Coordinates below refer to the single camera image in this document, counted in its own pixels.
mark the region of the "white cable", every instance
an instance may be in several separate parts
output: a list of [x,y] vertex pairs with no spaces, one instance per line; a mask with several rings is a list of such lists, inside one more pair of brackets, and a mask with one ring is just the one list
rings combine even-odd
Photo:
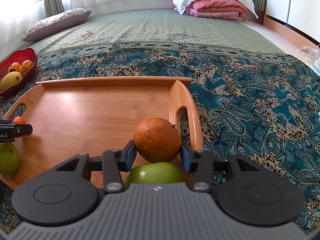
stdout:
[[94,36],[92,34],[92,31],[91,30],[87,30],[87,31],[84,31],[81,33],[81,38],[79,39],[75,39],[74,41],[71,41],[71,42],[67,42],[67,43],[63,43],[61,45],[59,45],[59,49],[60,48],[65,48],[67,47],[68,45],[71,45],[71,44],[74,44],[74,43],[77,43],[78,41],[91,41],[93,39],[95,39],[96,36]]

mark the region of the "mango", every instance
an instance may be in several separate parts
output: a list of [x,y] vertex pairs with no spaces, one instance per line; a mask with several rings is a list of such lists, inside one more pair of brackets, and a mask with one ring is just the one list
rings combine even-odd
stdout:
[[2,91],[7,90],[9,87],[12,87],[18,84],[22,80],[22,75],[18,71],[10,72],[3,77],[0,82],[0,89]]
[[25,60],[22,62],[21,66],[19,67],[18,71],[21,73],[21,75],[24,77],[24,75],[27,73],[27,71],[33,66],[33,62],[31,60]]

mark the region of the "black clamp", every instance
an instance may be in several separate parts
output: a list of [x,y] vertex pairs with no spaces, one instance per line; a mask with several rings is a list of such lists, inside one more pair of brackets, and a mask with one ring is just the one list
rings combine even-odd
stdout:
[[102,156],[90,157],[88,169],[102,171],[105,194],[120,193],[124,191],[120,171],[130,171],[136,156],[137,149],[133,140],[130,140],[123,150],[112,149],[105,151]]
[[195,172],[190,187],[195,192],[210,192],[213,171],[227,171],[229,166],[227,158],[214,156],[212,152],[206,150],[194,151],[187,142],[182,142],[180,158],[186,172]]
[[12,124],[12,120],[0,120],[0,143],[14,142],[16,136],[31,135],[31,124]]

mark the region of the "bed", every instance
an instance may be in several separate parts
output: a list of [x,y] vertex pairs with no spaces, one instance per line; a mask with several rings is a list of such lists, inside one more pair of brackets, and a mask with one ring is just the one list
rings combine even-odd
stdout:
[[[85,30],[96,38],[74,41]],[[113,75],[186,76],[201,120],[204,148],[238,152],[295,183],[305,194],[296,223],[320,225],[320,88],[300,60],[240,22],[150,9],[91,17],[31,45],[38,70],[23,91],[0,99],[0,117],[36,81]],[[181,135],[189,140],[187,118]],[[224,174],[215,173],[219,185]],[[10,210],[10,190],[3,205]],[[13,229],[12,212],[0,228]]]
[[172,9],[135,10],[90,17],[86,23],[38,41],[31,47],[38,53],[57,50],[60,45],[78,39],[85,30],[91,30],[96,38],[74,43],[72,47],[120,41],[173,41],[283,53],[240,22],[181,16]]

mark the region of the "green apple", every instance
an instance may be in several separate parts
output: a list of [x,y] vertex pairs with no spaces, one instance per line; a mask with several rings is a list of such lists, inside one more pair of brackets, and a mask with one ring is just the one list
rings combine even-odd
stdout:
[[168,184],[183,182],[179,170],[171,163],[151,163],[135,167],[127,174],[124,184],[128,188],[131,183]]
[[0,143],[0,173],[10,175],[19,168],[19,153],[13,143]]

